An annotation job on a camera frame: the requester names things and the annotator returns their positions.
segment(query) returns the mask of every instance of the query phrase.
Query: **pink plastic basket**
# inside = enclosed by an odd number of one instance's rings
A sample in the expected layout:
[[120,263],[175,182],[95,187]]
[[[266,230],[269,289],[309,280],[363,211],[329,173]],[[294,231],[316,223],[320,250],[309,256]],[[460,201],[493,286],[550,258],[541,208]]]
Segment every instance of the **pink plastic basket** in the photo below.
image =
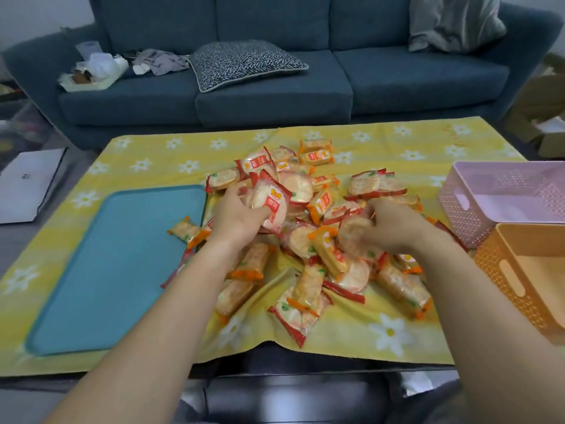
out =
[[497,223],[565,223],[565,162],[456,162],[439,199],[469,248]]

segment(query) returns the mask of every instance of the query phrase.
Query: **basket handle hole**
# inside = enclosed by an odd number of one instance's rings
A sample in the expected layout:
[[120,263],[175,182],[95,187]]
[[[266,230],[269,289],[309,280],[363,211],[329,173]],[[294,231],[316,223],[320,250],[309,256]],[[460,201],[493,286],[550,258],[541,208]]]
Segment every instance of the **basket handle hole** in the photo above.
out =
[[463,189],[460,186],[457,186],[454,193],[463,210],[467,211],[470,208],[471,203],[469,202],[467,195],[465,195],[465,192],[463,192]]
[[500,270],[502,271],[504,278],[506,278],[506,281],[508,281],[508,284],[510,284],[516,296],[524,297],[526,295],[526,289],[524,285],[520,283],[516,272],[514,272],[510,263],[508,263],[508,260],[501,260],[500,263],[498,263],[498,266],[500,266]]

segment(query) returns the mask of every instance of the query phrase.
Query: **orange plastic basket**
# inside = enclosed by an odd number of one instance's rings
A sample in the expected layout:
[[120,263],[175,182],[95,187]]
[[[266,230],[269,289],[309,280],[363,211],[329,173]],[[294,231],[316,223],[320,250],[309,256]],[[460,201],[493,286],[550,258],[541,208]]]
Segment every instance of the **orange plastic basket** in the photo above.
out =
[[565,225],[496,225],[475,263],[555,344],[565,344]]

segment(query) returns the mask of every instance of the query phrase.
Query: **blue tray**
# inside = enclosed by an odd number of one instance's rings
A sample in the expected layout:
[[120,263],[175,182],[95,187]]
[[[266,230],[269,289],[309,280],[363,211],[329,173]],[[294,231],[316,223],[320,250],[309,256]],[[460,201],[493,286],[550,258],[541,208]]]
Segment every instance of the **blue tray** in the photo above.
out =
[[202,186],[116,192],[100,206],[33,324],[34,355],[107,349],[162,293],[185,245],[167,235],[184,216],[201,224]]

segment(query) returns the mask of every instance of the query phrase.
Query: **yellow tablecloth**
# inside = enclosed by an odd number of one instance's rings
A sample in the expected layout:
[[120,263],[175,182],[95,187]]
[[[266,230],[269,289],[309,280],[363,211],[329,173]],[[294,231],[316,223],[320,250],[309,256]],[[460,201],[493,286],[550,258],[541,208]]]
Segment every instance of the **yellow tablecloth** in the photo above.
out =
[[[209,173],[233,165],[234,159],[263,145],[296,149],[298,141],[308,137],[331,138],[334,143],[335,164],[319,167],[318,175],[335,173],[346,186],[351,174],[386,167],[410,192],[420,195],[428,215],[443,221],[447,220],[437,192],[454,161],[523,160],[479,117],[115,138],[0,281],[0,376],[86,371],[103,356],[97,351],[34,357],[23,344],[106,196],[124,189],[203,184]],[[228,326],[222,328],[215,315],[211,318],[198,361],[243,352],[266,340],[298,349],[266,311],[294,282],[294,273],[290,260],[279,254],[267,271],[267,285]],[[399,362],[453,362],[434,310],[426,320],[409,320],[374,285],[366,290],[365,305],[330,295],[335,305],[318,321],[303,351]]]

